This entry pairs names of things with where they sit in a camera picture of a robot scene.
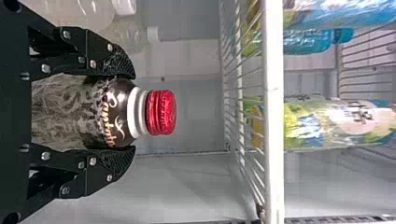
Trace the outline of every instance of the patterned bottle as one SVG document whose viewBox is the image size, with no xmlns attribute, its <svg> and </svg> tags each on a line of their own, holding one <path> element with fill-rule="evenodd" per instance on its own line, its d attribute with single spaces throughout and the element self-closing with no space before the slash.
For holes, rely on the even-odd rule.
<svg viewBox="0 0 396 224">
<path fill-rule="evenodd" d="M 171 134 L 171 91 L 142 91 L 129 79 L 58 75 L 33 84 L 32 141 L 56 150 L 123 149 L 141 134 Z"/>
</svg>

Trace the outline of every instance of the bottle cap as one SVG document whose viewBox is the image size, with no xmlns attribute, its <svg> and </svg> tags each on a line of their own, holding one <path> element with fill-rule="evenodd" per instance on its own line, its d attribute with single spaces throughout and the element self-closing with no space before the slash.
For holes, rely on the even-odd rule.
<svg viewBox="0 0 396 224">
<path fill-rule="evenodd" d="M 149 43 L 155 43 L 161 41 L 160 36 L 158 35 L 158 26 L 149 26 L 146 31 L 148 34 Z"/>
<path fill-rule="evenodd" d="M 117 15 L 132 16 L 136 13 L 136 0 L 111 0 Z"/>
<path fill-rule="evenodd" d="M 146 100 L 146 126 L 151 135 L 171 134 L 176 127 L 177 104 L 171 91 L 150 91 Z"/>
</svg>

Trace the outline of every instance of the white wire shelf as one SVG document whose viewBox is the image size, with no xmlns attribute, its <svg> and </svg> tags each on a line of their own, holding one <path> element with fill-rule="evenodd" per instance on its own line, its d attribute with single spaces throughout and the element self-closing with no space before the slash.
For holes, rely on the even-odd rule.
<svg viewBox="0 0 396 224">
<path fill-rule="evenodd" d="M 283 6 L 281 1 L 219 0 L 219 14 L 226 146 L 263 208 L 258 211 L 262 221 L 283 223 Z M 262 41 L 247 39 L 254 32 Z M 256 50 L 246 55 L 252 47 Z M 248 105 L 262 112 L 253 114 Z M 249 119 L 262 127 L 255 129 Z"/>
</svg>

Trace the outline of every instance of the red bottle cap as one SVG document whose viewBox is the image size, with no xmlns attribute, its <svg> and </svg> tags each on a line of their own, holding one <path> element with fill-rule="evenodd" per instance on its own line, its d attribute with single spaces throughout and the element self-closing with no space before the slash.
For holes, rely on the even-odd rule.
<svg viewBox="0 0 396 224">
<path fill-rule="evenodd" d="M 171 91 L 150 91 L 146 100 L 146 126 L 151 135 L 171 134 L 177 119 L 176 98 Z"/>
</svg>

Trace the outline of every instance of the metal bolt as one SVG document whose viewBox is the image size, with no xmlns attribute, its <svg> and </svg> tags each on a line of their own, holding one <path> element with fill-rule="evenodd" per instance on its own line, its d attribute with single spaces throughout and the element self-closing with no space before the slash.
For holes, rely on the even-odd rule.
<svg viewBox="0 0 396 224">
<path fill-rule="evenodd" d="M 70 32 L 64 31 L 64 38 L 70 39 L 72 36 L 70 35 Z"/>
<path fill-rule="evenodd" d="M 69 194 L 70 193 L 70 188 L 66 187 L 66 188 L 62 188 L 62 194 Z"/>
<path fill-rule="evenodd" d="M 90 65 L 91 65 L 91 68 L 96 68 L 96 61 L 91 60 Z"/>
<path fill-rule="evenodd" d="M 111 180 L 113 180 L 113 175 L 108 175 L 106 180 L 107 182 L 111 182 Z"/>
<path fill-rule="evenodd" d="M 43 152 L 41 153 L 41 160 L 49 161 L 50 160 L 50 152 Z"/>
<path fill-rule="evenodd" d="M 112 52 L 113 51 L 113 46 L 111 44 L 108 44 L 107 45 L 107 49 L 108 49 L 108 51 Z"/>
<path fill-rule="evenodd" d="M 90 165 L 91 165 L 91 166 L 96 165 L 96 158 L 95 158 L 95 157 L 93 157 L 93 158 L 90 159 Z"/>
<path fill-rule="evenodd" d="M 22 72 L 21 73 L 21 79 L 23 81 L 29 81 L 30 80 L 30 74 L 28 72 Z"/>
<path fill-rule="evenodd" d="M 84 161 L 81 161 L 81 162 L 79 162 L 78 163 L 78 169 L 84 169 L 84 167 L 85 167 L 85 162 Z"/>
<path fill-rule="evenodd" d="M 84 57 L 78 57 L 78 62 L 79 63 L 85 63 L 85 58 Z"/>
<path fill-rule="evenodd" d="M 20 152 L 29 152 L 30 150 L 30 145 L 29 144 L 22 144 L 20 147 Z"/>
<path fill-rule="evenodd" d="M 50 66 L 49 65 L 47 65 L 47 64 L 41 64 L 41 71 L 43 72 L 43 73 L 50 73 Z"/>
</svg>

